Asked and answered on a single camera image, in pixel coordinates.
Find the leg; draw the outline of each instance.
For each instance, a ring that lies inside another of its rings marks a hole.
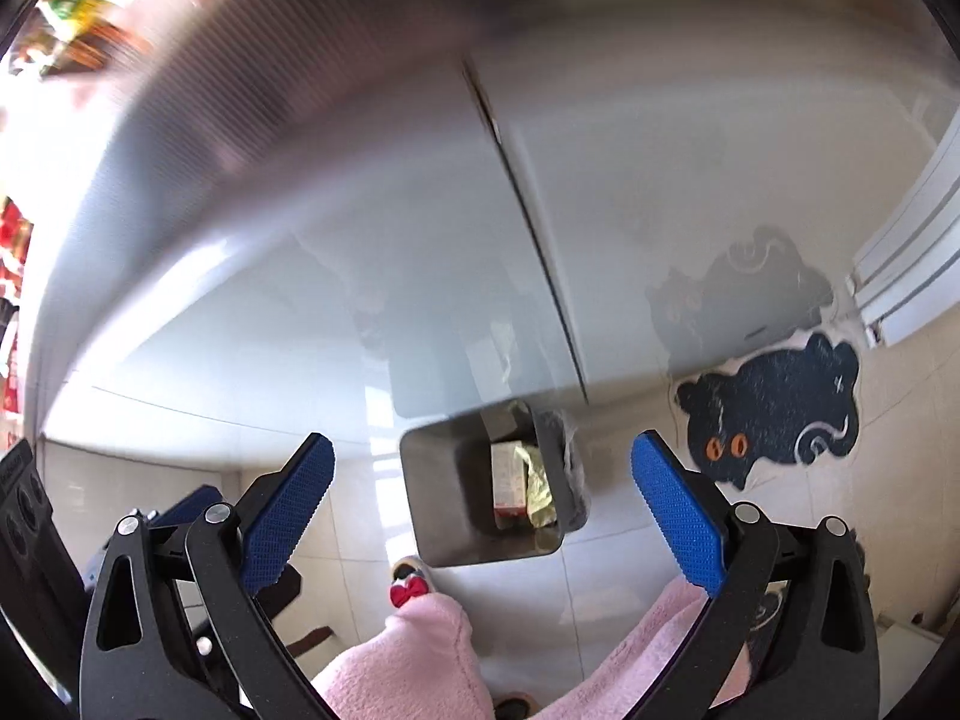
[[[461,606],[434,592],[412,560],[395,567],[391,600],[398,609],[386,630],[339,655],[313,680],[334,712],[342,720],[493,720]]]
[[[623,717],[650,688],[693,627],[707,602],[707,594],[677,577],[666,586],[640,624],[606,661],[570,693],[558,699],[538,720],[589,720]],[[747,648],[740,651],[730,675],[714,701],[736,698],[750,679]]]

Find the tile floor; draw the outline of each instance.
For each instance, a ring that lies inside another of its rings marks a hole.
[[[960,309],[914,338],[867,350],[855,326],[829,328],[861,352],[861,434],[850,456],[812,466],[761,461],[731,501],[755,501],[774,521],[813,526],[839,514],[867,552],[875,613],[928,622],[960,583]],[[592,509],[558,552],[517,562],[438,570],[458,599],[491,692],[532,693],[549,702],[592,673],[677,565],[627,464],[632,438],[654,427],[689,463],[683,415],[669,392],[575,415]],[[255,473],[248,473],[248,483]],[[400,459],[339,461],[335,482],[292,562],[304,594],[277,619],[284,640],[330,625],[341,647],[368,640],[390,614],[393,560],[416,551]],[[325,664],[301,660],[309,676]]]

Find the metal screw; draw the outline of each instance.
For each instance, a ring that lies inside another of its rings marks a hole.
[[[223,522],[224,519],[227,519],[229,516],[230,507],[226,503],[215,503],[206,510],[203,519],[212,525],[216,525],[218,522]]]
[[[827,517],[827,530],[834,536],[846,536],[847,524],[840,517]]]
[[[124,517],[117,525],[117,533],[120,533],[121,536],[129,536],[133,531],[136,531],[139,525],[140,520],[136,517]]]
[[[755,525],[760,522],[760,509],[757,509],[752,503],[738,503],[733,514],[740,522],[746,522],[748,525]]]

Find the pink pants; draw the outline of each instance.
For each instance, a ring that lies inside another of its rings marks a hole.
[[[620,720],[683,643],[706,600],[683,577],[671,581],[606,661],[538,720]],[[313,685],[343,720],[493,720],[471,634],[466,613],[449,596],[414,598],[387,620],[382,634],[338,656]],[[749,678],[744,647],[714,704],[736,698]]]

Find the blue gripper pad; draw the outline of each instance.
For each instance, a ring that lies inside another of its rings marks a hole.
[[[244,533],[240,581],[251,596],[280,579],[333,482],[333,445],[319,434],[316,439]]]
[[[716,598],[727,576],[723,541],[707,513],[683,481],[680,461],[664,454],[648,431],[634,440],[630,465],[634,482],[654,514],[670,551],[690,584]]]

